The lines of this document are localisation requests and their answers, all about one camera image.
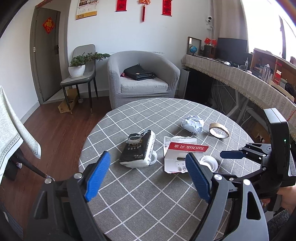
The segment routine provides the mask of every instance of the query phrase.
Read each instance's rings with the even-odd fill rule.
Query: gray armchair
[[[151,80],[131,80],[120,75],[126,68],[140,64],[156,74]],[[180,70],[166,58],[151,52],[118,52],[108,59],[109,94],[112,109],[129,102],[153,97],[173,98]]]

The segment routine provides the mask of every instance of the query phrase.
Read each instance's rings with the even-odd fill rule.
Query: black handbag
[[[147,72],[140,66],[140,64],[125,69],[124,74],[134,80],[147,80],[156,77],[155,73]]]

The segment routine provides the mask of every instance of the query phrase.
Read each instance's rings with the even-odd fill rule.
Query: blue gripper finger
[[[99,188],[109,169],[110,162],[110,154],[105,151],[98,160],[98,164],[86,184],[86,193],[84,197],[87,202],[90,202],[91,199],[98,194]]]
[[[192,153],[186,155],[186,168],[196,187],[199,196],[207,203],[210,203],[212,196],[210,190],[212,188],[211,178],[213,174],[208,167],[201,166]]]
[[[222,151],[220,157],[223,159],[242,159],[246,155],[242,151]]]

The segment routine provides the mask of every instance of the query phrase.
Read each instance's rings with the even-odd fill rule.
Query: security camera
[[[208,16],[207,19],[206,19],[206,21],[207,21],[208,23],[210,23],[210,22],[212,21],[212,19],[213,19],[212,16]]]

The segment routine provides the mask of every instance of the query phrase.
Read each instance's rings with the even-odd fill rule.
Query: picture frame
[[[190,47],[195,46],[197,48],[197,52],[195,53],[195,55],[200,55],[201,45],[202,41],[200,39],[188,37],[186,54],[192,55],[192,53],[190,52]]]

